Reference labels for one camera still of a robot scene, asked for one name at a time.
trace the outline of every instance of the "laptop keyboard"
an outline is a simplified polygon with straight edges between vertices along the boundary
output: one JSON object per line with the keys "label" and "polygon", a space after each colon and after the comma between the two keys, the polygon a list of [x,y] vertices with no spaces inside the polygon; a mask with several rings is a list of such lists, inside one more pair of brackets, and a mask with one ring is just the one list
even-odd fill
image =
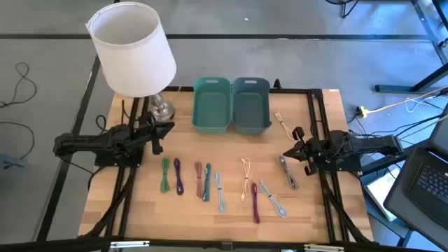
{"label": "laptop keyboard", "polygon": [[448,173],[444,174],[428,165],[423,165],[416,184],[441,202],[448,204]]}

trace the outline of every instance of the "silver lamp base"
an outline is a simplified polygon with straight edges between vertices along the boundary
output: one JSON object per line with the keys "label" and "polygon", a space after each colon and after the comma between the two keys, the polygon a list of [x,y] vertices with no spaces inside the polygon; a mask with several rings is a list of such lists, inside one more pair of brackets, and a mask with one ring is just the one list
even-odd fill
{"label": "silver lamp base", "polygon": [[165,101],[160,93],[149,97],[150,111],[158,122],[173,120],[176,110],[171,102]]}

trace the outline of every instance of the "brown cable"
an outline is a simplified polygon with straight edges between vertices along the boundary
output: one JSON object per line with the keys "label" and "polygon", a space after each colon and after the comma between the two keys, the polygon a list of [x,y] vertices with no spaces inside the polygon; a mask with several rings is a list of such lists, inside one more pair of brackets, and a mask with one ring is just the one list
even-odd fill
{"label": "brown cable", "polygon": [[196,196],[199,199],[202,199],[202,194],[204,193],[204,189],[202,188],[202,163],[201,162],[195,162],[195,170],[196,170],[196,176],[197,176],[197,189],[196,189]]}

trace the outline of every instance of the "gray plastic bin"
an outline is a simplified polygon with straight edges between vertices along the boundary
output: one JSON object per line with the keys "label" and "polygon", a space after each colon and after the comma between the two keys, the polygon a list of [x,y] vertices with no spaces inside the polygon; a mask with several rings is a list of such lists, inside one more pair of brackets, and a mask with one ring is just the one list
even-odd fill
{"label": "gray plastic bin", "polygon": [[271,126],[269,81],[264,78],[238,78],[233,88],[233,116],[240,134],[259,135]]}
{"label": "gray plastic bin", "polygon": [[197,79],[193,85],[192,123],[201,134],[224,134],[232,121],[232,89],[221,77]]}

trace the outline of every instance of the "laptop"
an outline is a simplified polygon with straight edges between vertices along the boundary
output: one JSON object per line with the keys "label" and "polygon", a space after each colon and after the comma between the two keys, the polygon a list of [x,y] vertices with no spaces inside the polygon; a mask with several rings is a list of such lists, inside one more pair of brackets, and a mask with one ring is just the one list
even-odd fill
{"label": "laptop", "polygon": [[448,119],[438,122],[428,147],[414,151],[405,166],[417,166],[406,195],[426,215],[448,230]]}

